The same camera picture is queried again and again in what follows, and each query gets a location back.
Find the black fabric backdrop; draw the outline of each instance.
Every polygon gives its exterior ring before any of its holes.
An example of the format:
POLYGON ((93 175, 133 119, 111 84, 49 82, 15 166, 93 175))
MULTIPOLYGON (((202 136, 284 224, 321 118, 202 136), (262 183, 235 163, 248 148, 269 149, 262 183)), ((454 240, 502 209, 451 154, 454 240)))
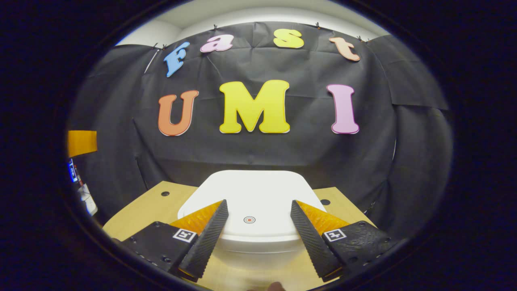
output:
MULTIPOLYGON (((179 122, 182 108, 177 98, 171 122, 179 122)), ((432 216, 447 182, 448 109, 423 62, 392 36, 363 42, 304 24, 255 22, 206 31, 164 50, 113 48, 78 92, 69 128, 97 131, 98 151, 74 161, 107 218, 163 180, 199 186, 225 169, 289 170, 313 189, 337 187, 379 228, 407 237, 432 216), (278 48, 273 32, 279 28, 300 31, 304 46, 278 48), (231 49, 200 52, 208 38, 221 34, 234 35, 231 49), (330 37, 352 43, 361 60, 341 56, 330 37), (167 78, 163 59, 184 41, 190 42, 184 64, 167 78), (240 81, 255 97, 273 79, 290 84, 285 94, 290 132, 220 133, 219 86, 240 81), (333 83, 354 88, 357 134, 330 129, 334 102, 326 86, 333 83), (163 135, 158 99, 187 90, 200 92, 190 128, 178 137, 163 135)))

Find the wooden table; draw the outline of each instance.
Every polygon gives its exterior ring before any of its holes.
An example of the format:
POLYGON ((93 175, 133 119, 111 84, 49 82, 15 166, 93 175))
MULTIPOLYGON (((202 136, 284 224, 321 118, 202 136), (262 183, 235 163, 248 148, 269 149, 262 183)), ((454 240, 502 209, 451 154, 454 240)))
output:
MULTIPOLYGON (((171 223, 178 219, 179 208, 196 189, 163 181, 120 210, 104 225, 103 230, 123 241, 154 221, 171 223), (169 192, 169 195, 162 196, 162 192, 169 192)), ((317 189, 314 192, 320 200, 330 201, 329 205, 324 206, 328 213, 348 223, 363 220, 373 225, 337 188, 317 189)), ((308 290, 324 284, 305 250, 286 266, 269 270, 235 269, 225 265, 218 257, 211 256, 197 284, 215 291, 262 291, 275 281, 281 282, 287 291, 308 290)))

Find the letter m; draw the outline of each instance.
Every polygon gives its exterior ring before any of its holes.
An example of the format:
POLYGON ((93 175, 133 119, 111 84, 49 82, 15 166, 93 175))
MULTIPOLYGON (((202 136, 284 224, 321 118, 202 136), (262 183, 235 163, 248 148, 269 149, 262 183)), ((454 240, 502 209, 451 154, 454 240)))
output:
POLYGON ((285 91, 288 88, 286 81, 269 80, 253 99, 242 82, 222 84, 219 90, 224 93, 224 123, 219 130, 224 134, 239 133, 242 128, 237 123, 239 113, 246 129, 252 132, 264 112, 264 121, 258 126, 260 131, 269 134, 289 132, 290 126, 285 121, 285 91))

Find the letter u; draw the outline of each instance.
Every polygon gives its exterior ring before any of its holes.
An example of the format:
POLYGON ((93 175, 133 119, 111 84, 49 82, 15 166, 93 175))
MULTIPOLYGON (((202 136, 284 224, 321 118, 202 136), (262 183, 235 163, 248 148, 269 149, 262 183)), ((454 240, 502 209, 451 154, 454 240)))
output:
POLYGON ((166 95, 158 100, 160 112, 158 113, 158 128, 166 136, 179 136, 185 133, 192 122, 192 110, 194 98, 199 95, 199 91, 190 90, 181 94, 183 99, 183 112, 181 120, 177 124, 171 123, 172 103, 176 100, 176 95, 166 95))

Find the letter i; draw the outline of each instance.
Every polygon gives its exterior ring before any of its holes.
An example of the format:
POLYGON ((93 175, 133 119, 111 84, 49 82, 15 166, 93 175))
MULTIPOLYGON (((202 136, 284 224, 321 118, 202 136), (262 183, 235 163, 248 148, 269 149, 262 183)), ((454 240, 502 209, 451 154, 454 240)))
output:
POLYGON ((354 109, 352 108, 352 94, 354 89, 350 86, 331 84, 327 90, 334 97, 336 109, 336 122, 332 124, 332 131, 336 134, 356 134, 359 125, 354 121, 354 109))

